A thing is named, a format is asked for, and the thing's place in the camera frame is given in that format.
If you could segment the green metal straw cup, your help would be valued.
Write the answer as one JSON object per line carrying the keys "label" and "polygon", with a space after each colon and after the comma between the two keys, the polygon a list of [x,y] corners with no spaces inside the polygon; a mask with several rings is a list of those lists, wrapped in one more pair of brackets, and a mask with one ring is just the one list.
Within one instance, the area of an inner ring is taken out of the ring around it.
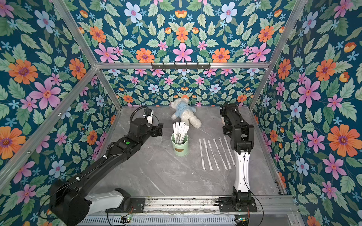
{"label": "green metal straw cup", "polygon": [[173,150],[177,156],[186,156],[189,154],[189,137],[186,134],[182,144],[175,143],[175,135],[172,134],[171,141],[173,145]]}

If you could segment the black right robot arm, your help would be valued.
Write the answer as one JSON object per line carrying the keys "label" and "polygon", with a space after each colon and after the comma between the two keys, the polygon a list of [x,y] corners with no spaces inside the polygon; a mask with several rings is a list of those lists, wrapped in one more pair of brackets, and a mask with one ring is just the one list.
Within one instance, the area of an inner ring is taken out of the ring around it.
{"label": "black right robot arm", "polygon": [[223,104],[220,115],[224,135],[230,137],[230,149],[235,153],[236,178],[231,203],[236,209],[252,203],[249,184],[249,160],[254,148],[254,126],[247,123],[236,104]]}

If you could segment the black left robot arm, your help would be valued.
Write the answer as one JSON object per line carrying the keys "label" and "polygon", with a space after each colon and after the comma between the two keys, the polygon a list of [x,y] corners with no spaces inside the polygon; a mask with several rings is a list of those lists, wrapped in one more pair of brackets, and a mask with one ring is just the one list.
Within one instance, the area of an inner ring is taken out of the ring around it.
{"label": "black left robot arm", "polygon": [[111,192],[93,194],[89,192],[115,167],[130,159],[149,137],[162,136],[163,123],[151,125],[145,118],[130,122],[126,136],[113,142],[105,155],[81,173],[67,181],[58,180],[51,186],[49,208],[65,225],[76,226],[86,216],[123,207],[130,208],[130,195],[118,188]]}

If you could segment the bundle of wrapped straws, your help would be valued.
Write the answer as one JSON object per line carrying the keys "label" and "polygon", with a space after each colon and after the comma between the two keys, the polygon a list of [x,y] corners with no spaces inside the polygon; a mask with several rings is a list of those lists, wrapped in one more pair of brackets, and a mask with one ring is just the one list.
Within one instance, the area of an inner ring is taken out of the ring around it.
{"label": "bundle of wrapped straws", "polygon": [[182,144],[184,142],[184,138],[189,130],[189,125],[184,122],[174,122],[173,123],[173,135],[174,135],[174,143]]}

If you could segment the white teddy bear blue shirt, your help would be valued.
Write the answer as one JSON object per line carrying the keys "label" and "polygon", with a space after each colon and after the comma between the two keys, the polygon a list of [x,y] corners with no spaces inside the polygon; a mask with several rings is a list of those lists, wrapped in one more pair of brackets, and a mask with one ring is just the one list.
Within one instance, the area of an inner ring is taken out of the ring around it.
{"label": "white teddy bear blue shirt", "polygon": [[176,120],[180,118],[181,122],[192,125],[195,128],[200,128],[202,126],[199,118],[196,117],[195,113],[197,109],[189,105],[188,98],[179,98],[170,103],[170,107],[175,110],[172,114],[171,119]]}

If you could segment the black wall hook rail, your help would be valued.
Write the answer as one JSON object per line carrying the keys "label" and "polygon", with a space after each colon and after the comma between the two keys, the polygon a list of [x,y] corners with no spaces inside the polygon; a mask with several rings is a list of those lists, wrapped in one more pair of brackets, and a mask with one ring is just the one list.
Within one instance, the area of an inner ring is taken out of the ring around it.
{"label": "black wall hook rail", "polygon": [[209,63],[151,63],[152,69],[189,69],[189,70],[198,70],[198,69],[211,69],[211,64]]}

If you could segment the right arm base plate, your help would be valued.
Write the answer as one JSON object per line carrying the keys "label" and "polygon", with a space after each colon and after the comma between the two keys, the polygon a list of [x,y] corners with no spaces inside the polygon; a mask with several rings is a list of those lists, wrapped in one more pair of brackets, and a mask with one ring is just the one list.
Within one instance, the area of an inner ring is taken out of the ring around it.
{"label": "right arm base plate", "polygon": [[257,212],[254,198],[235,201],[231,197],[219,197],[216,204],[218,204],[220,212]]}

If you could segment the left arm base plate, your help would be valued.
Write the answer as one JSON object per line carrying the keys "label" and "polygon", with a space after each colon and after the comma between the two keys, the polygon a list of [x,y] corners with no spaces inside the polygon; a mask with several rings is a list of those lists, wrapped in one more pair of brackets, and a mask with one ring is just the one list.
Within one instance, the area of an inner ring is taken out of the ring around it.
{"label": "left arm base plate", "polygon": [[143,213],[145,198],[127,198],[119,207],[107,210],[107,213]]}

